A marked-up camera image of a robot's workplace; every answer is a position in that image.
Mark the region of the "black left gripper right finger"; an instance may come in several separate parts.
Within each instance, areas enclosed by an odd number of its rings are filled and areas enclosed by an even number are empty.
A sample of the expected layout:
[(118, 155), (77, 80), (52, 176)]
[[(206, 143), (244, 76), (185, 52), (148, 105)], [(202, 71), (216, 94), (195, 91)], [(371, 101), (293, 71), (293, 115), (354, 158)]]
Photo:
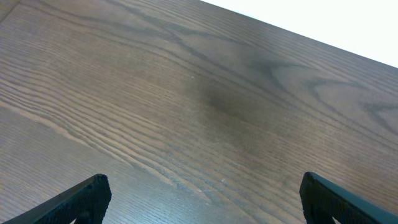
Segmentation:
[(397, 216), (358, 197), (314, 172), (304, 173), (300, 185), (303, 214), (308, 224), (396, 224)]

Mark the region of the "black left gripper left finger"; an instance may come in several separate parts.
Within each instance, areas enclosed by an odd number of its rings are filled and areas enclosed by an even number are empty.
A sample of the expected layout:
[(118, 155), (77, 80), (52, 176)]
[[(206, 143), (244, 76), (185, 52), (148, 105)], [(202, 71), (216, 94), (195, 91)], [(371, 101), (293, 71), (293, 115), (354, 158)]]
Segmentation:
[(107, 176), (96, 174), (4, 224), (101, 224), (110, 201)]

